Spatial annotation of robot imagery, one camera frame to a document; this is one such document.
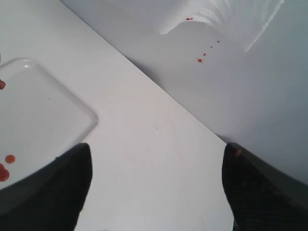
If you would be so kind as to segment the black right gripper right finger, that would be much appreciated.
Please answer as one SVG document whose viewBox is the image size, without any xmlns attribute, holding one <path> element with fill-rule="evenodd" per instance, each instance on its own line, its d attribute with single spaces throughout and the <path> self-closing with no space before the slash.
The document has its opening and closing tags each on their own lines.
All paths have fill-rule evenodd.
<svg viewBox="0 0 308 231">
<path fill-rule="evenodd" d="M 228 143 L 222 185 L 237 231 L 306 231 L 308 186 Z"/>
</svg>

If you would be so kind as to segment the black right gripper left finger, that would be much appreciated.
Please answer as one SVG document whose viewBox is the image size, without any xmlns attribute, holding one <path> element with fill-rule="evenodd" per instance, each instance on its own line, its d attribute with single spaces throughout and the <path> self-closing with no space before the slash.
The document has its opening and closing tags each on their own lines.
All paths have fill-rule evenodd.
<svg viewBox="0 0 308 231">
<path fill-rule="evenodd" d="M 0 191 L 2 231 L 73 231 L 92 181 L 90 146 L 79 143 Z"/>
</svg>

